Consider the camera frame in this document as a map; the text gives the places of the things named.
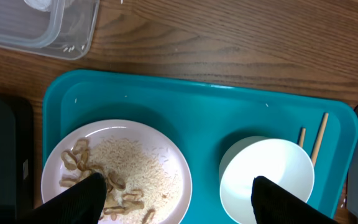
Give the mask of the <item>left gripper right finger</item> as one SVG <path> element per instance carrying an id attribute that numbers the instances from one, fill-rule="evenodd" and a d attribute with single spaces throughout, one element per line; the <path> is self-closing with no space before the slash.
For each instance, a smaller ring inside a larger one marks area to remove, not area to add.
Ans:
<path id="1" fill-rule="evenodd" d="M 251 204 L 257 224 L 336 224 L 268 178 L 253 180 Z"/>

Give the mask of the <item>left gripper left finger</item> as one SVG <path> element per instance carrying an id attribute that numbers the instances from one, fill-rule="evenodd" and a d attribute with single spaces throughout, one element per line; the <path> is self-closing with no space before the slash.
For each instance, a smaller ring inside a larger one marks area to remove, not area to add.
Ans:
<path id="1" fill-rule="evenodd" d="M 100 173 L 95 173 L 16 222 L 25 224 L 97 223 L 104 208 L 105 199 L 105 179 Z"/>

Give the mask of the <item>white tissue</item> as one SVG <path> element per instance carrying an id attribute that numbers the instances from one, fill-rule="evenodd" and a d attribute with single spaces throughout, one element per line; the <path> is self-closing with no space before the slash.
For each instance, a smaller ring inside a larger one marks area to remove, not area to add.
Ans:
<path id="1" fill-rule="evenodd" d="M 42 12 L 50 12 L 52 0 L 24 0 L 24 2 L 31 7 Z"/>

